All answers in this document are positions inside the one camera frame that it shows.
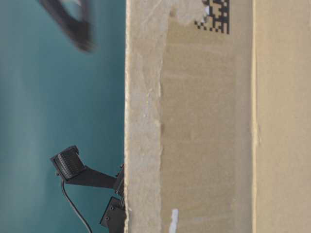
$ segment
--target black cable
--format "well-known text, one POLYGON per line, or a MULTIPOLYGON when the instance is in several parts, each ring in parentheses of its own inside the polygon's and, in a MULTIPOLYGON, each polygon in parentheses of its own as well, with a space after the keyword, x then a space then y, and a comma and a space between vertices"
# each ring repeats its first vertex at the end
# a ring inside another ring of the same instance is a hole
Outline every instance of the black cable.
POLYGON ((66 200, 69 202, 70 206, 73 208, 73 210, 75 211, 76 215, 80 218, 80 220, 83 222, 83 224, 85 225, 86 229, 88 230, 89 233, 92 233, 92 229, 90 228, 89 224, 87 223, 87 221, 83 218, 83 216, 80 214, 80 212, 78 211, 78 209, 75 207, 75 205, 73 204, 73 202, 70 200, 70 198, 68 197, 66 191, 65 191, 65 183, 62 180, 61 181, 61 186, 62 186, 62 192, 66 198, 66 200))

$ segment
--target blurry black object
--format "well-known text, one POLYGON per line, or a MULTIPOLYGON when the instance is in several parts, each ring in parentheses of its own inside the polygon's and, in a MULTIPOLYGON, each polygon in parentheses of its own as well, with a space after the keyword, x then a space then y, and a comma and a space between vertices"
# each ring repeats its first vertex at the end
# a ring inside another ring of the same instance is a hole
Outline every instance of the blurry black object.
POLYGON ((38 0, 61 29, 69 36, 75 46, 83 51, 91 52, 92 38, 89 17, 91 0, 81 0, 81 19, 76 20, 64 8, 60 0, 38 0))
POLYGON ((92 230, 68 197, 65 191, 65 183, 113 189, 121 199, 114 197, 110 199, 100 224, 107 227, 109 233, 123 233, 124 221, 126 218, 124 203, 124 166, 121 166, 121 170, 116 175, 116 178, 92 170, 83 165, 79 158, 79 150, 76 146, 68 147, 50 160, 55 166, 57 174, 62 178, 61 186, 65 198, 84 223, 88 232, 92 233, 92 230))

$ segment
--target white tape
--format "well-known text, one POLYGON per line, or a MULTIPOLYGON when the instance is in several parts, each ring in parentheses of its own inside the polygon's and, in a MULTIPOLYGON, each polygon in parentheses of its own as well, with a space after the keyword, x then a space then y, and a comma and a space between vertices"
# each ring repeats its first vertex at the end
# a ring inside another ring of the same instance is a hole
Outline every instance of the white tape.
POLYGON ((172 209, 172 221, 169 233, 176 233, 177 223, 178 223, 178 209, 172 209))

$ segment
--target cardboard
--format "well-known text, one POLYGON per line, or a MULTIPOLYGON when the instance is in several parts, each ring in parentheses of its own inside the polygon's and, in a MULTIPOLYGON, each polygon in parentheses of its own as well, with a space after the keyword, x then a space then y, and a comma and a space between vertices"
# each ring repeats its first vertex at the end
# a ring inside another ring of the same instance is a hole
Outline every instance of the cardboard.
POLYGON ((127 1, 128 232, 310 232, 299 2, 127 1))

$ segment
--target teal wall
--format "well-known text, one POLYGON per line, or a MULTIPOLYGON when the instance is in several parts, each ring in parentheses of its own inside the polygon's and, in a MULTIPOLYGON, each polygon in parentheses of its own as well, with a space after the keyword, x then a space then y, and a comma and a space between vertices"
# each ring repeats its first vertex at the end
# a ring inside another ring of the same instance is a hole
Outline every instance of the teal wall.
MULTIPOLYGON (((96 49, 78 51, 35 0, 0 6, 0 232, 85 233, 49 158, 76 144, 89 167, 123 162, 125 0, 93 0, 96 49)), ((113 191, 66 185, 93 228, 113 191)))

